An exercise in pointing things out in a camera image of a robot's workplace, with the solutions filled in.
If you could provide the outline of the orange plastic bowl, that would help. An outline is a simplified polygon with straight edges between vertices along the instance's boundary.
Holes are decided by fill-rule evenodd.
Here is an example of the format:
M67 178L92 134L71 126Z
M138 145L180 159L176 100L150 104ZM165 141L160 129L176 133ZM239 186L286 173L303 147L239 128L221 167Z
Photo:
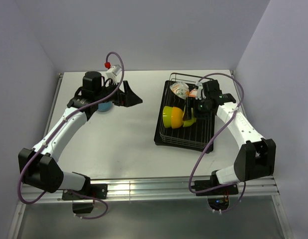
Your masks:
M183 110L178 107L172 107L171 112L171 128L180 128L183 125Z

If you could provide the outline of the floral orange green bowl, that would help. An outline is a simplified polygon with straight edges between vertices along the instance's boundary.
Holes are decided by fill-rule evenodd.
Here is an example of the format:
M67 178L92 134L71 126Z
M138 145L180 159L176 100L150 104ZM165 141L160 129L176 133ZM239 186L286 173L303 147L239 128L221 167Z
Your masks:
M184 82L175 82L170 86L170 90L179 98L185 100L189 95L189 86Z

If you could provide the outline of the lime green bowl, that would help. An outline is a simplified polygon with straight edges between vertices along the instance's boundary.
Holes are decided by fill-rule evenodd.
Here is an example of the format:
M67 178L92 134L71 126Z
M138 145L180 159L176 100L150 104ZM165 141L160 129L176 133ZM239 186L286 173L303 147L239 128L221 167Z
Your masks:
M173 108L170 106L164 106L162 112L162 121L165 128L171 127L171 116Z
M196 123L197 119L195 118L194 109L193 109L193 108L191 108L191 114L192 114L191 119L185 120L185 121L183 122L183 127L190 127L190 126L192 126L194 123Z

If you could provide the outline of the blue ceramic bowl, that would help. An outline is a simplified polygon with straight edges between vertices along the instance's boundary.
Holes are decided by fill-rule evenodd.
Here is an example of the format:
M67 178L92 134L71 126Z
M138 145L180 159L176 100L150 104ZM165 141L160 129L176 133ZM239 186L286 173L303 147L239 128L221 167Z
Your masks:
M98 104L98 112L104 113L109 111L112 108L112 102L107 103L99 103Z

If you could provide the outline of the orange patterned white bowl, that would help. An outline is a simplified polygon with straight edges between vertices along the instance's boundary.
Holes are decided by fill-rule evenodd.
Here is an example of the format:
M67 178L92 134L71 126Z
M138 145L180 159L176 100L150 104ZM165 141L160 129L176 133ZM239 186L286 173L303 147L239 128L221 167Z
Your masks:
M188 97L198 98L198 89L193 89L189 92Z

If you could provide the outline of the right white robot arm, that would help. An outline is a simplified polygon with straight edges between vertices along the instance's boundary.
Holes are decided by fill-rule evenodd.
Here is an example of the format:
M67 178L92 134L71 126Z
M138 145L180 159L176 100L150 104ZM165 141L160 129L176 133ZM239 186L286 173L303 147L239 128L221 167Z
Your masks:
M217 80L204 83L198 81L196 86L196 109L200 112L212 112L224 123L205 148L208 149L226 128L239 147L233 165L214 171L210 177L210 187L203 192L221 194L228 185L273 175L276 144L272 139L266 139L261 135L239 111L241 102L237 102L231 94L222 93Z

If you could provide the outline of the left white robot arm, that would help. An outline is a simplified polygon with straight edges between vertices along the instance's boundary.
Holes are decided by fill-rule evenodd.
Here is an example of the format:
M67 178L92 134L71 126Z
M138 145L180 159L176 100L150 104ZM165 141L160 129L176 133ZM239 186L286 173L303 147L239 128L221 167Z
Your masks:
M69 100L57 124L31 149L24 148L20 151L18 183L49 193L73 190L80 199L89 197L92 192L90 177L62 171L58 159L75 133L98 110L98 105L107 102L132 107L141 104L143 100L132 91L127 81L105 85L101 73L86 72L82 86Z

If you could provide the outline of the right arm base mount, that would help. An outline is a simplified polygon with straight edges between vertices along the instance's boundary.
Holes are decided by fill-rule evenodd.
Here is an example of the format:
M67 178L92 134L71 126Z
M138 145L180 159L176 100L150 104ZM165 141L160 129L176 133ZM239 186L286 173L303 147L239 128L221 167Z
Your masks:
M195 180L191 189L195 192L210 189L211 187L218 186L218 183L213 183L211 180ZM196 196L215 196L215 198L208 198L209 206L216 211L226 210L229 207L229 196L238 195L237 185L229 185L214 190L209 190L204 193L196 193Z

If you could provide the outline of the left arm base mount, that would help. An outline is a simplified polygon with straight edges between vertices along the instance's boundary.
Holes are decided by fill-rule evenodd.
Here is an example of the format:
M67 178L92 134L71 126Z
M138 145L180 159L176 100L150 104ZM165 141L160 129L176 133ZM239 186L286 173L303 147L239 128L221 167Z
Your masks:
M64 190L61 199L63 201L72 201L72 211L76 216L84 219L96 219L104 216L108 211L108 204L104 201L107 198L108 184L92 184L88 189L81 191ZM104 212L99 216L87 216L93 209L96 209L96 203L105 206Z

